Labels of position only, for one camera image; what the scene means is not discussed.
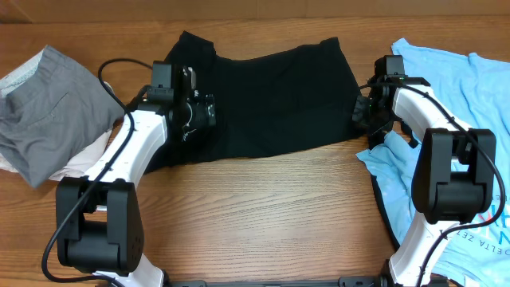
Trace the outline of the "black t-shirt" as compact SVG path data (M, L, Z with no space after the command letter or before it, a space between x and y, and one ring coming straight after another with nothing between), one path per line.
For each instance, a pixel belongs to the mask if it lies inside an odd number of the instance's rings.
M226 158L260 158L357 139L352 114L359 86L340 48L318 44L236 61L211 41L183 32L167 62L190 66L199 92L214 96L217 123L167 143L146 171Z

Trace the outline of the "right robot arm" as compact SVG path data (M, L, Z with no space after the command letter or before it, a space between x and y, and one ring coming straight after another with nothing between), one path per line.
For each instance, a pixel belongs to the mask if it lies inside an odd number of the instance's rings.
M435 97L430 83L405 74L399 55L375 62L352 119L363 128L370 147L383 142L395 121L422 143L411 184L414 219L397 251L374 277L341 277L340 286L445 286L430 274L448 237L475 227L473 219L492 201L503 180L495 165L496 137L471 128Z

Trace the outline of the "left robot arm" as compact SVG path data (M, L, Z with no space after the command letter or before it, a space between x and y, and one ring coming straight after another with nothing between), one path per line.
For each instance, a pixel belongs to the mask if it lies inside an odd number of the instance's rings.
M214 97L196 88L190 66L156 61L151 82L132 105L104 154L80 178L56 189L57 228L41 270L56 283L105 281L110 286L170 285L167 273L143 252L144 232L136 188L163 147L187 144L216 124Z

